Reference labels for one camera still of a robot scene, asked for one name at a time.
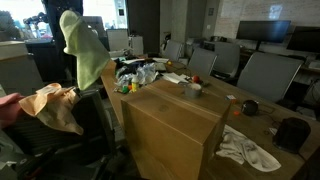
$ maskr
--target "monitor screen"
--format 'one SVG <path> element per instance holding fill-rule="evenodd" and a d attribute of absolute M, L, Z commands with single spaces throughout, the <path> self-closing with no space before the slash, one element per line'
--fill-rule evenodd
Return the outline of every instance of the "monitor screen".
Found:
<path fill-rule="evenodd" d="M 320 27 L 296 26 L 287 49 L 320 53 Z"/>
<path fill-rule="evenodd" d="M 282 43 L 291 21 L 240 21 L 237 39 Z"/>

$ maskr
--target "tan cloth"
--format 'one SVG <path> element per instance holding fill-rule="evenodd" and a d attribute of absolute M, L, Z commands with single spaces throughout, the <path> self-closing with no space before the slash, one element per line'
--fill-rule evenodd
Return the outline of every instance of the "tan cloth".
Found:
<path fill-rule="evenodd" d="M 30 116 L 36 116 L 52 129 L 83 134 L 71 110 L 79 101 L 74 87 L 62 88 L 52 83 L 36 91 L 37 94 L 19 101 L 21 108 Z"/>

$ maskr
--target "red object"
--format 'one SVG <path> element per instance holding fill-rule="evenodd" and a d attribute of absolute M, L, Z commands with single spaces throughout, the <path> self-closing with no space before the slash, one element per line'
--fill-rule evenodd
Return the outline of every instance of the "red object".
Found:
<path fill-rule="evenodd" d="M 240 111 L 234 111 L 233 114 L 238 116 L 240 114 Z"/>
<path fill-rule="evenodd" d="M 192 77 L 192 82 L 199 83 L 200 82 L 200 77 L 199 76 L 193 76 Z"/>
<path fill-rule="evenodd" d="M 0 98 L 0 128 L 13 124 L 23 113 L 19 101 L 24 97 L 19 93 L 9 94 Z"/>

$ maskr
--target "desk surface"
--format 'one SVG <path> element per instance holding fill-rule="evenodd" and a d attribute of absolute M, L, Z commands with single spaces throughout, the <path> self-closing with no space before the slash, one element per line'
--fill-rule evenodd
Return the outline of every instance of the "desk surface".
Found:
<path fill-rule="evenodd" d="M 106 69 L 103 71 L 101 78 L 109 95 L 110 101 L 114 107 L 120 125 L 124 127 L 121 98 L 125 95 L 113 92 L 113 89 L 115 88 L 114 69 L 115 63 L 110 62 L 107 65 Z M 185 72 L 185 70 L 183 69 L 179 69 L 178 71 L 175 72 L 177 74 Z M 244 90 L 229 85 L 218 79 L 208 76 L 200 77 L 209 82 L 209 85 L 204 88 L 204 93 L 212 94 L 222 99 L 224 99 L 226 95 L 230 94 L 234 95 L 237 98 L 237 103 L 231 107 L 227 124 L 256 142 L 260 147 L 272 154 L 282 165 L 282 167 L 276 171 L 263 173 L 254 169 L 248 163 L 239 165 L 228 158 L 215 156 L 214 160 L 210 162 L 210 167 L 207 169 L 209 177 L 224 179 L 239 177 L 243 177 L 244 179 L 257 179 L 257 177 L 259 177 L 259 179 L 290 179 L 299 170 L 304 162 L 298 155 L 287 153 L 273 146 L 271 133 L 266 133 L 269 131 L 269 128 L 272 127 L 273 120 L 281 122 L 284 118 L 297 117 L 306 120 L 309 123 L 311 127 L 311 134 L 300 149 L 300 154 L 304 158 L 308 159 L 312 155 L 312 153 L 315 152 L 316 148 L 320 146 L 319 122 L 312 121 L 311 119 L 308 119 L 296 112 L 285 109 L 279 105 L 252 95 L 248 92 L 245 92 Z M 240 114 L 238 116 L 233 115 L 234 111 L 240 111 L 242 102 L 247 99 L 254 99 L 259 101 L 260 109 L 265 111 L 273 111 L 272 114 L 253 117 L 249 117 L 244 114 Z"/>

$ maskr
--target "speaker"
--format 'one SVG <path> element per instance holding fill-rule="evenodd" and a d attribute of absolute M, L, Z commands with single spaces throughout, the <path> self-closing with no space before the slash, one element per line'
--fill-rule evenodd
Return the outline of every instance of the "speaker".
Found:
<path fill-rule="evenodd" d="M 273 144 L 279 149 L 298 154 L 310 131 L 309 124 L 301 119 L 284 119 L 273 137 Z"/>
<path fill-rule="evenodd" d="M 255 115 L 258 112 L 258 103 L 254 100 L 246 100 L 242 104 L 241 111 L 248 116 Z"/>

